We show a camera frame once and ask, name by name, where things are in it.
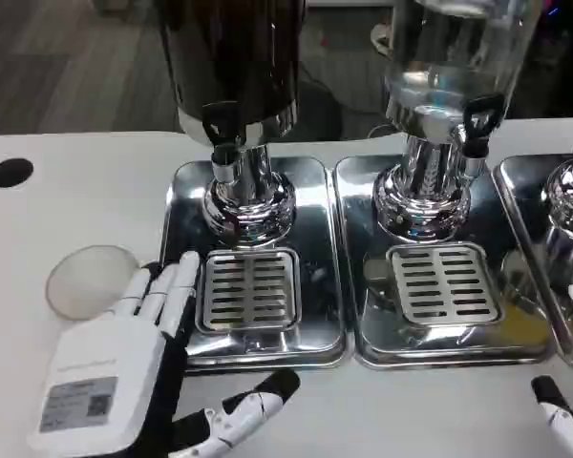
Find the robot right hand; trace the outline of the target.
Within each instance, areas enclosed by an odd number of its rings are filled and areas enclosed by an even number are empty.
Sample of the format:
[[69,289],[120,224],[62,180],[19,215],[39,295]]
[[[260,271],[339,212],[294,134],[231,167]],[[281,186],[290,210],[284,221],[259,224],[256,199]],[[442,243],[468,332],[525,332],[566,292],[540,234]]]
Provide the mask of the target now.
[[[567,288],[573,301],[573,284]],[[531,381],[531,388],[546,423],[562,446],[573,457],[573,407],[563,397],[553,378],[541,375]]]

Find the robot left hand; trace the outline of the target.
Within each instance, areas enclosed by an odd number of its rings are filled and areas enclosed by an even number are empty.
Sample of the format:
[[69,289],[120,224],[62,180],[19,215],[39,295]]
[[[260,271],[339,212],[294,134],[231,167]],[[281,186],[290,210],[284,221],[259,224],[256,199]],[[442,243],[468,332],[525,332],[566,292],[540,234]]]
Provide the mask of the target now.
[[275,416],[300,385],[281,368],[258,385],[176,417],[200,257],[141,268],[98,317],[63,331],[28,443],[39,457],[221,457]]

